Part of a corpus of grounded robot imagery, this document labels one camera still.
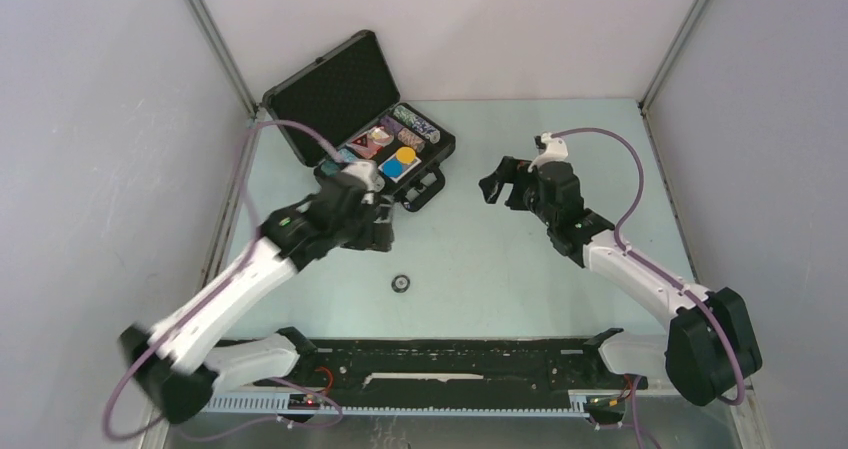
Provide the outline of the blue poker chip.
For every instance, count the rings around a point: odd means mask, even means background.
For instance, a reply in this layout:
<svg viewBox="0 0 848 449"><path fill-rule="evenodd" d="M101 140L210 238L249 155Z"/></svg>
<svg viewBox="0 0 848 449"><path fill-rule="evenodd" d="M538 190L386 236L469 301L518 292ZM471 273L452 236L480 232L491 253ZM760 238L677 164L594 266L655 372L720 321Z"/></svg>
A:
<svg viewBox="0 0 848 449"><path fill-rule="evenodd" d="M407 275L400 274L391 281L391 288L395 293L405 293L411 286L411 280Z"/></svg>

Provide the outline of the blue round button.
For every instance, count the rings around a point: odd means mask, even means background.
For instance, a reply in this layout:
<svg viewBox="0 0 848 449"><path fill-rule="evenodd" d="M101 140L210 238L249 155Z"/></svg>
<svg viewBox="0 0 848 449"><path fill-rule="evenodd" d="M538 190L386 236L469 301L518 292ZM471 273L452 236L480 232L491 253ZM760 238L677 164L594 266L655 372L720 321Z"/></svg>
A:
<svg viewBox="0 0 848 449"><path fill-rule="evenodd" d="M392 179L401 177L404 169L404 164L401 164L397 159L389 159L381 166L381 171Z"/></svg>

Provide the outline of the blue playing card deck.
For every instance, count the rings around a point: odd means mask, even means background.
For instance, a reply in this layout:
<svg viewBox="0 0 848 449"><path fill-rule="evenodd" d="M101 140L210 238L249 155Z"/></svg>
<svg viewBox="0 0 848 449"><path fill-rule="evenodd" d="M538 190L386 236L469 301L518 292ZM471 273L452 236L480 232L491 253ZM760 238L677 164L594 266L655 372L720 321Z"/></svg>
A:
<svg viewBox="0 0 848 449"><path fill-rule="evenodd" d="M411 147L401 147L392 156L378 166L380 173L398 183L421 163L418 153Z"/></svg>

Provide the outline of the yellow round button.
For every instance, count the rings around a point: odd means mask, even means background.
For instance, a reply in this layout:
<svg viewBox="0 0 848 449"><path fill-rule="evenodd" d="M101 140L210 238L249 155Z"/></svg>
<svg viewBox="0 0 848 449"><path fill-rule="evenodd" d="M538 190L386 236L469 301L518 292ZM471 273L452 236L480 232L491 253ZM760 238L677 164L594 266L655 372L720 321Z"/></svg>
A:
<svg viewBox="0 0 848 449"><path fill-rule="evenodd" d="M396 152L395 157L401 164L409 165L416 160L417 153L412 147L404 146Z"/></svg>

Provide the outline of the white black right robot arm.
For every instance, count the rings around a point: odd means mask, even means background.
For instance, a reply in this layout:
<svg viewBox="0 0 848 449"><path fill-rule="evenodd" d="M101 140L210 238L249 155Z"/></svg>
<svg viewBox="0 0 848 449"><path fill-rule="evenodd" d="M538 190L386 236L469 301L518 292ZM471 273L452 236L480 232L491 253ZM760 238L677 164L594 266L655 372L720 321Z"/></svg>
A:
<svg viewBox="0 0 848 449"><path fill-rule="evenodd" d="M688 402L705 406L742 389L763 366L742 296L729 287L711 290L666 272L642 252L615 238L614 225L586 207L572 166L540 166L505 156L478 186L488 204L505 201L513 211L536 216L562 256L612 282L662 326L661 336L613 329L597 336L581 361L585 380L606 387L620 375L662 379Z"/></svg>

